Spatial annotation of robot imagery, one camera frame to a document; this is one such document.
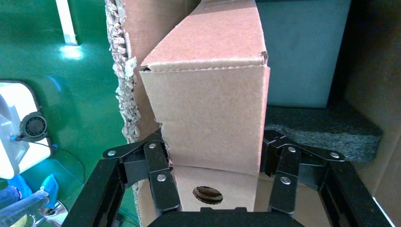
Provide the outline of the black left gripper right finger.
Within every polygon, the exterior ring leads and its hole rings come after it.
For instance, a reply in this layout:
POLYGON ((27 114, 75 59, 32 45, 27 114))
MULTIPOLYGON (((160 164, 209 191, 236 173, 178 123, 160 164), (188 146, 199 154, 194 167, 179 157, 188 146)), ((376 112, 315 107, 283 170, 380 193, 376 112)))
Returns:
POLYGON ((332 227, 389 227, 354 166, 333 150, 265 130, 260 172, 273 179, 268 211, 293 216, 299 183, 318 192, 332 227))

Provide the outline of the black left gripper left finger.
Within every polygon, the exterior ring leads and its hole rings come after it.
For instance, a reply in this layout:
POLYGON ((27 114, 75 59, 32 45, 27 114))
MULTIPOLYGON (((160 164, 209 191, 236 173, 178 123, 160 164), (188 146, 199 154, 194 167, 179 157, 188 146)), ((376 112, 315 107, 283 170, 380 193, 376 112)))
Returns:
POLYGON ((104 151, 62 225, 113 227, 125 190, 146 179, 157 216, 179 208, 160 129, 141 141, 104 151))

